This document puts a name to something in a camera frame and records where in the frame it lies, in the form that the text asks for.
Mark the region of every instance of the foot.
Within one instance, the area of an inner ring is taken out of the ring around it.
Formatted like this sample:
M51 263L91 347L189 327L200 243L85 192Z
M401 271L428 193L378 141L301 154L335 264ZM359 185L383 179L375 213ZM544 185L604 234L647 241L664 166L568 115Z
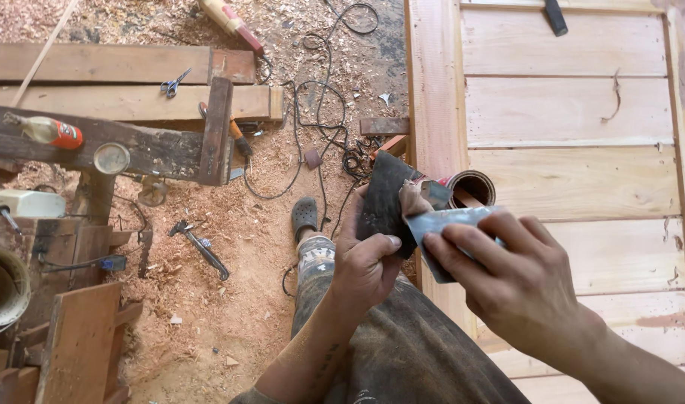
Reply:
M309 238L311 233L317 232L317 203L315 199L310 196L300 198L292 211L293 233L295 234L295 243L300 243L300 240Z

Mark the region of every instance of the hand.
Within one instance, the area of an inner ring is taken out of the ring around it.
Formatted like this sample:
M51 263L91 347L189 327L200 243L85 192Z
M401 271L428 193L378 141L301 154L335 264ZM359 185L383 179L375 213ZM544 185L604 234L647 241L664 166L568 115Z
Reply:
M355 191L350 212L342 223L330 285L334 297L359 314L365 314L390 295L403 261L392 255L402 244L397 236L378 233L364 241L356 238L357 218L366 193L367 186Z
M571 351L588 346L607 329L596 313L577 302L569 258L537 218L517 220L497 211L477 228L450 224L442 234L426 234L424 243L464 287L467 306L491 331L562 372L574 366L568 363L574 361Z

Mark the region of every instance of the red label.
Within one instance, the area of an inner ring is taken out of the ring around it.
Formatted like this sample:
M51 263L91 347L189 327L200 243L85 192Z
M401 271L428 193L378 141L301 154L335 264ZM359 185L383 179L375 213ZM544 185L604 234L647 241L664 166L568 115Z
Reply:
M83 144L83 133L75 126L56 121L58 126L58 138L50 142L53 146L63 149L77 149Z

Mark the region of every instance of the sandpaper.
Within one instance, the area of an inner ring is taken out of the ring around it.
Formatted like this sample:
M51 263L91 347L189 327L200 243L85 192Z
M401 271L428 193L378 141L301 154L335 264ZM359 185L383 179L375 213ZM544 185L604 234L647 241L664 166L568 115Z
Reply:
M405 180L416 180L422 176L421 172L390 153L379 151L367 188L363 212L357 222L357 239L364 240L377 233L397 236L402 240L402 246L395 254L405 260L409 259L417 248L417 243L402 220L399 193ZM452 196L452 191L448 188L438 183L432 185L437 185L432 193L442 200Z

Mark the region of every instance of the right hand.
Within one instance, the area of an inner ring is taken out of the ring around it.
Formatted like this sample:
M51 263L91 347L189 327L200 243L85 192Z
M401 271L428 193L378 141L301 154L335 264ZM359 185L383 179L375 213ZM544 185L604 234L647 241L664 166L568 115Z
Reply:
M424 243L464 287L467 306L492 332L562 372L579 360L572 359L578 356L574 351L607 330L596 313L577 302L569 258L537 218L517 220L497 211L477 228L450 224L441 234L426 234Z

